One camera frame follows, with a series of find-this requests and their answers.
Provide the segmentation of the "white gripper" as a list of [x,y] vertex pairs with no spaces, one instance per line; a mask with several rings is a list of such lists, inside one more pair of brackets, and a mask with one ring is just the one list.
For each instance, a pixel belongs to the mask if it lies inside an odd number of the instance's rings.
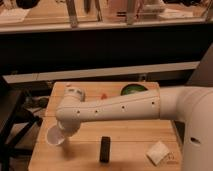
[[63,135],[67,137],[73,136],[80,128],[80,123],[59,122],[58,127]]

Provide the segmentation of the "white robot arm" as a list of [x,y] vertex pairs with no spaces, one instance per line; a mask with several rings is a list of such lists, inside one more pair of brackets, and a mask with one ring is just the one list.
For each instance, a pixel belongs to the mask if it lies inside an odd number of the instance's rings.
[[78,88],[65,89],[56,119],[73,135],[83,122],[175,120],[185,124],[182,171],[213,171],[213,88],[181,86],[85,101]]

